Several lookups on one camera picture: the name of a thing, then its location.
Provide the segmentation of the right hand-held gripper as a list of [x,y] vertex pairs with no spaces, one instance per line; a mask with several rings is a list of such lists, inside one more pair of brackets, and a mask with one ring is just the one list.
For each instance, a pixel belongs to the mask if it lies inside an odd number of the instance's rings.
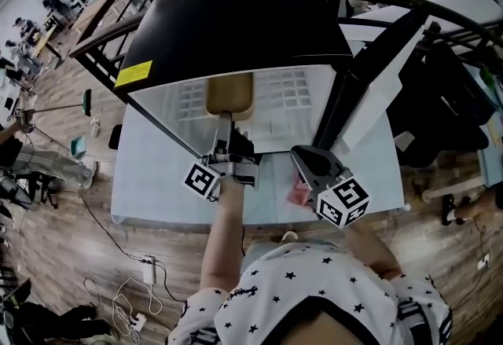
[[345,228],[366,214],[370,194],[332,152],[296,145],[290,156],[300,180],[310,190],[309,205],[319,219]]

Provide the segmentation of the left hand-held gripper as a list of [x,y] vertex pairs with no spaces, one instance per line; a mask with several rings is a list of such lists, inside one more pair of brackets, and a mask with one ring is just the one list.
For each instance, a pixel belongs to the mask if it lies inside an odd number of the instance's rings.
[[258,188],[255,147],[234,125],[231,112],[224,111],[219,116],[212,153],[196,160],[182,180],[182,185],[192,194],[204,200],[217,200],[215,193],[223,178]]

